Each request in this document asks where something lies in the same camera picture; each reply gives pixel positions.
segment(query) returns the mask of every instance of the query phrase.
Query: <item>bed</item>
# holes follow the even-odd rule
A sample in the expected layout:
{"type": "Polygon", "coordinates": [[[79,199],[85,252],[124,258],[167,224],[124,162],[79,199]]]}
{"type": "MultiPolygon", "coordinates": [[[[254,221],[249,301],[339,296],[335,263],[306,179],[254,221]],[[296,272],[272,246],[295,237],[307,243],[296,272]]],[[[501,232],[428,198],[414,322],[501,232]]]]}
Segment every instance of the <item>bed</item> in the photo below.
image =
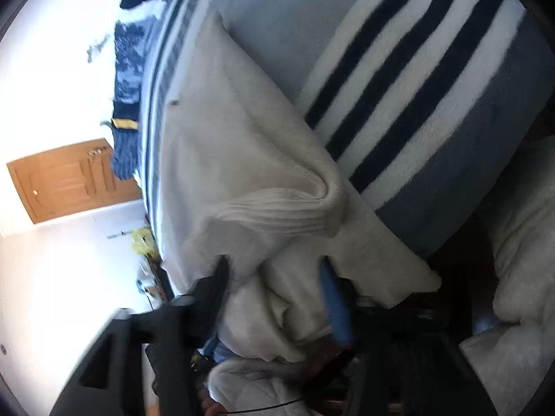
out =
{"type": "Polygon", "coordinates": [[[477,207],[555,87],[553,54],[518,0],[168,0],[139,110],[143,196],[162,245],[164,108],[211,9],[424,258],[477,207]]]}

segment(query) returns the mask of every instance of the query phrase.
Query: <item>striped blanket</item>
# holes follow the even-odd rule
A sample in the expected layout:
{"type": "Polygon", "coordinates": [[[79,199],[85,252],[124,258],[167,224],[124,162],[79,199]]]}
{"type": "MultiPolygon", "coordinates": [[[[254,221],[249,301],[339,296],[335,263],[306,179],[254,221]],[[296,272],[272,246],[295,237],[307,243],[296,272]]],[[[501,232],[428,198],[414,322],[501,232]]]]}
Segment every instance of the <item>striped blanket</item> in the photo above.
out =
{"type": "Polygon", "coordinates": [[[164,108],[210,8],[422,256],[476,208],[555,87],[555,59],[518,0],[169,0],[141,95],[159,238],[164,108]]]}

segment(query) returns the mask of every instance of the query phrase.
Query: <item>beige fabric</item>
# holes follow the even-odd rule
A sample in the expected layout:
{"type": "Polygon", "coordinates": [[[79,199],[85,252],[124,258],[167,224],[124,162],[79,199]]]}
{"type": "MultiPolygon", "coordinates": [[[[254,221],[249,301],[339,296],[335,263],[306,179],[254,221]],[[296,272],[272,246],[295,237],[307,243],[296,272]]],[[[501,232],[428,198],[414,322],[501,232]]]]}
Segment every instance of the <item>beige fabric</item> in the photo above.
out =
{"type": "Polygon", "coordinates": [[[206,20],[189,64],[164,125],[161,167],[174,180],[161,186],[163,239],[173,242],[165,267],[186,291],[217,255],[231,258],[234,292],[219,333],[231,350],[302,360],[296,346],[327,330],[323,254],[386,306],[439,287],[217,16],[206,20]]]}

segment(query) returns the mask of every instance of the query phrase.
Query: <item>wooden door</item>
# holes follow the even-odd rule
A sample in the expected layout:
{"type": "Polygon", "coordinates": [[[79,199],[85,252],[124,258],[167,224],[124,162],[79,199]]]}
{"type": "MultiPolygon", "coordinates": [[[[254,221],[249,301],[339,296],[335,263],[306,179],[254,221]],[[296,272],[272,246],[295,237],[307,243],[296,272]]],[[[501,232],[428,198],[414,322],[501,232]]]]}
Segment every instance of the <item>wooden door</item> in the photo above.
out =
{"type": "Polygon", "coordinates": [[[112,173],[105,139],[27,156],[8,164],[13,184],[33,223],[87,209],[138,200],[135,180],[112,173]]]}

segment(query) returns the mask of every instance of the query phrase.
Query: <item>door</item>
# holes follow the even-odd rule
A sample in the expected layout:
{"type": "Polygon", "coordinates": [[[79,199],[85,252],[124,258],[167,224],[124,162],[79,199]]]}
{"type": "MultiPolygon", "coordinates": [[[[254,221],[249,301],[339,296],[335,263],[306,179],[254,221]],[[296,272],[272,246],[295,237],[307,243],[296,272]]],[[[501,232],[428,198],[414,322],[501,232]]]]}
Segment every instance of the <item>door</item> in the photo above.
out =
{"type": "Polygon", "coordinates": [[[33,223],[141,198],[134,180],[119,180],[105,139],[45,151],[8,164],[33,223]]]}

